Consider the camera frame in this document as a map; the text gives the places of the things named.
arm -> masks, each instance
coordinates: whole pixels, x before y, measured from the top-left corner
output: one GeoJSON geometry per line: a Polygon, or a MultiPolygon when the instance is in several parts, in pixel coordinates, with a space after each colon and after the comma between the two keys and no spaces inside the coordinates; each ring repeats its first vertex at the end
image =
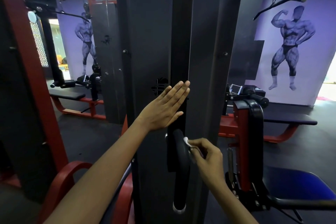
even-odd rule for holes
{"type": "Polygon", "coordinates": [[[78,36],[79,39],[81,39],[84,42],[84,38],[81,35],[80,29],[81,29],[81,26],[80,24],[78,24],[77,27],[75,28],[75,34],[78,36]]]}
{"type": "Polygon", "coordinates": [[[307,41],[308,39],[310,39],[316,32],[313,24],[310,21],[306,22],[304,30],[307,34],[303,38],[297,40],[295,44],[297,45],[302,44],[304,41],[307,41]]]}
{"type": "Polygon", "coordinates": [[[189,94],[190,82],[179,82],[149,103],[122,137],[65,195],[44,224],[99,223],[133,155],[147,133],[167,127],[189,94]]]}
{"type": "Polygon", "coordinates": [[[281,14],[288,14],[288,11],[287,10],[282,10],[280,12],[278,12],[272,19],[271,23],[273,26],[277,27],[277,28],[281,28],[281,27],[284,27],[285,26],[285,21],[284,20],[280,20],[280,15],[281,14]]]}
{"type": "Polygon", "coordinates": [[[258,224],[226,185],[221,150],[204,138],[189,140],[188,142],[200,149],[205,149],[207,152],[206,158],[203,159],[198,150],[194,148],[191,150],[204,183],[228,215],[230,221],[234,224],[258,224]]]}

hand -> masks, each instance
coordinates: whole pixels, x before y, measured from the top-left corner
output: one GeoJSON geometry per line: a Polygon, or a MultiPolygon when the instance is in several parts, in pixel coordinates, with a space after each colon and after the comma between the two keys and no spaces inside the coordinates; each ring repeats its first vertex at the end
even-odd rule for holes
{"type": "Polygon", "coordinates": [[[201,178],[208,188],[212,190],[225,184],[223,154],[221,153],[221,150],[205,138],[188,140],[188,143],[193,146],[198,146],[202,152],[207,152],[206,158],[203,159],[197,149],[191,149],[199,168],[201,178]]]}
{"type": "Polygon", "coordinates": [[[161,95],[150,102],[139,114],[136,121],[147,131],[165,128],[172,124],[183,112],[177,112],[190,92],[190,82],[179,82],[168,86],[161,95]]]}

gym floor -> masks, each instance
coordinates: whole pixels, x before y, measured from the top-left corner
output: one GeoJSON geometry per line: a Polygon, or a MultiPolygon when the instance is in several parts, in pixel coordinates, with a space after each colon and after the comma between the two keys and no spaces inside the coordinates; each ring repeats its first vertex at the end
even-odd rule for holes
{"type": "MultiPolygon", "coordinates": [[[[84,87],[75,87],[76,92],[89,91],[84,87]]],[[[61,100],[64,107],[84,110],[86,103],[71,100],[61,100]]],[[[310,115],[318,121],[316,126],[300,126],[295,135],[281,144],[264,144],[264,163],[269,166],[285,167],[312,172],[318,175],[329,187],[336,191],[336,172],[332,167],[336,161],[336,126],[331,117],[336,113],[336,102],[317,100],[314,109],[303,106],[270,104],[264,112],[295,112],[310,115]]],[[[106,121],[91,120],[72,115],[62,115],[55,109],[57,121],[65,145],[69,161],[81,160],[95,162],[118,138],[121,125],[109,124],[106,121]]],[[[103,109],[97,106],[97,113],[103,114],[103,109]]],[[[265,123],[264,132],[267,135],[278,135],[284,129],[284,124],[265,123]]],[[[231,139],[218,138],[218,146],[223,153],[224,170],[228,169],[226,148],[231,139]]],[[[24,198],[22,193],[14,188],[0,185],[0,222],[6,224],[35,223],[40,206],[24,198]]],[[[336,222],[336,212],[300,211],[307,224],[336,222]]],[[[260,224],[294,223],[283,213],[272,209],[269,212],[253,213],[260,224]]],[[[204,224],[229,223],[223,210],[214,197],[209,194],[206,218],[204,224]]]]}

finger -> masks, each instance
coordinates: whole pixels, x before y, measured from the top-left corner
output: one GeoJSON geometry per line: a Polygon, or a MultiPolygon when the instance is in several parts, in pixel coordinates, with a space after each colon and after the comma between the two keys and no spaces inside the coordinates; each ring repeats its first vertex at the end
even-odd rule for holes
{"type": "Polygon", "coordinates": [[[167,103],[174,95],[175,93],[182,87],[183,82],[178,82],[174,88],[172,88],[167,94],[164,96],[164,98],[161,100],[163,104],[167,103]]]}
{"type": "Polygon", "coordinates": [[[198,166],[201,165],[205,161],[204,158],[202,158],[202,156],[200,155],[197,149],[191,148],[190,150],[192,154],[194,155],[197,165],[198,166]]]}
{"type": "Polygon", "coordinates": [[[173,112],[176,112],[180,108],[180,106],[183,104],[183,102],[187,98],[189,92],[190,92],[190,88],[187,88],[187,90],[183,93],[182,97],[173,105],[172,107],[173,112]]]}
{"type": "Polygon", "coordinates": [[[171,86],[166,87],[166,89],[157,97],[159,100],[163,99],[165,95],[171,90],[171,86]]]}
{"type": "Polygon", "coordinates": [[[183,112],[177,112],[176,114],[174,114],[174,116],[167,123],[166,127],[168,127],[170,124],[172,124],[174,121],[176,121],[177,118],[180,117],[182,114],[183,114],[183,112]]]}
{"type": "Polygon", "coordinates": [[[182,95],[185,93],[185,91],[189,88],[190,82],[186,81],[183,86],[174,94],[174,96],[168,101],[170,106],[173,106],[179,99],[182,97],[182,95]]]}
{"type": "Polygon", "coordinates": [[[188,143],[194,146],[205,148],[208,153],[215,152],[219,150],[216,146],[214,146],[212,143],[209,142],[208,139],[200,138],[195,140],[188,140],[188,143]]]}

black bench pad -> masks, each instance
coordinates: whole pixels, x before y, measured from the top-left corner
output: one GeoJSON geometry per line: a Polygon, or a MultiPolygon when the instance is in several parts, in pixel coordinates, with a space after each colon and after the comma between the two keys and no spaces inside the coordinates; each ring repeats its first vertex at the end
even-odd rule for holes
{"type": "Polygon", "coordinates": [[[67,90],[49,90],[49,94],[54,97],[70,99],[70,100],[79,100],[85,97],[84,93],[71,92],[67,90]]]}
{"type": "Polygon", "coordinates": [[[300,113],[264,113],[265,122],[298,124],[298,125],[316,125],[317,121],[313,120],[306,114],[300,113]]]}

